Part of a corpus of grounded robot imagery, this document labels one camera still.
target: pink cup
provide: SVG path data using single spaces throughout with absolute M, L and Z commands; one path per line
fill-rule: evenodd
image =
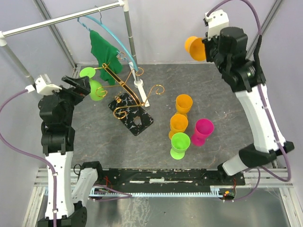
M 205 139 L 214 131 L 214 124 L 208 119 L 200 119 L 195 126 L 195 133 L 191 137 L 191 142 L 196 146 L 205 144 Z

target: white wall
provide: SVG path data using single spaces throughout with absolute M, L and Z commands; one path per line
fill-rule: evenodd
M 115 1 L 44 0 L 44 2 L 54 18 Z M 189 36 L 203 37 L 205 35 L 207 29 L 203 22 L 204 15 L 219 2 L 221 0 L 129 0 L 138 62 L 162 64 L 193 61 L 184 50 L 184 42 Z M 263 22 L 274 0 L 251 0 L 251 2 Z M 248 6 L 240 1 L 233 1 L 227 3 L 222 9 L 229 15 L 230 25 L 244 28 L 251 41 L 257 33 L 257 27 Z M 81 20 L 118 47 L 116 41 L 95 22 L 86 18 Z M 102 11 L 102 22 L 129 48 L 121 8 Z M 90 53 L 89 33 L 77 23 L 77 19 L 58 24 L 58 28 L 77 63 L 97 63 Z
M 0 7 L 0 30 L 8 31 L 42 21 L 31 0 L 4 1 Z M 34 77 L 47 73 L 59 82 L 72 68 L 48 28 L 11 36 L 8 44 Z M 0 104 L 27 85 L 21 72 L 0 48 Z M 39 96 L 24 94 L 0 114 L 0 131 L 17 148 L 42 156 L 38 111 Z M 39 166 L 35 159 L 20 155 L 0 141 L 1 226 L 20 227 L 27 209 Z
M 303 30 L 302 0 L 285 0 L 264 36 L 260 59 L 268 96 L 285 138 L 294 142 L 289 153 L 293 178 L 303 206 Z

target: green cloth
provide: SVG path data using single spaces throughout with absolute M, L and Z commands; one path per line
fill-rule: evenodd
M 109 64 L 109 68 L 116 74 L 122 71 L 122 64 L 119 62 L 119 59 L 116 57 L 117 48 L 112 46 L 108 41 L 102 38 L 98 32 L 93 30 L 90 31 L 90 44 L 91 44 L 91 53 L 95 56 L 99 63 L 99 67 L 102 67 L 103 63 Z M 115 79 L 109 75 L 104 69 L 100 69 L 100 77 L 104 81 L 107 81 L 109 85 L 115 84 Z

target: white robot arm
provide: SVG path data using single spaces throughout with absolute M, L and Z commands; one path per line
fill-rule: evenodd
M 205 13 L 204 22 L 208 26 L 208 32 L 202 40 L 206 60 L 215 63 L 224 81 L 231 86 L 245 111 L 254 138 L 253 144 L 219 166 L 231 176 L 247 168 L 269 163 L 281 154 L 265 108 L 272 116 L 279 142 L 286 152 L 293 150 L 294 145 L 285 140 L 273 117 L 260 65 L 246 59 L 247 35 L 243 29 L 229 26 L 228 16 L 223 10 L 215 11 L 209 16 L 207 14 Z M 263 92 L 267 104 L 265 108 L 258 87 Z
M 63 77 L 62 80 L 73 87 L 66 89 L 51 84 L 46 74 L 40 75 L 36 80 L 37 93 L 44 95 L 38 104 L 43 120 L 41 125 L 43 153 L 45 159 L 54 167 L 56 176 L 54 187 L 54 175 L 48 168 L 47 208 L 45 218 L 38 221 L 38 227 L 56 224 L 84 227 L 87 221 L 85 206 L 91 188 L 103 179 L 102 166 L 98 161 L 85 162 L 81 165 L 76 187 L 71 192 L 71 160 L 75 136 L 75 130 L 71 127 L 72 115 L 74 106 L 90 93 L 90 86 L 88 77 L 80 79 Z

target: white clip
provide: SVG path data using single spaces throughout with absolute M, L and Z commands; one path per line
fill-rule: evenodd
M 34 86 L 33 85 L 28 85 L 25 87 L 25 89 L 27 90 L 28 93 L 32 92 L 35 90 Z
M 62 90 L 62 87 L 51 84 L 49 77 L 46 74 L 42 74 L 36 79 L 36 89 L 38 94 L 49 96 L 52 95 L 53 92 Z
M 5 37 L 4 37 L 3 33 L 2 33 L 2 31 L 0 31 L 0 46 L 5 46 L 7 44 L 8 43 L 6 42 Z

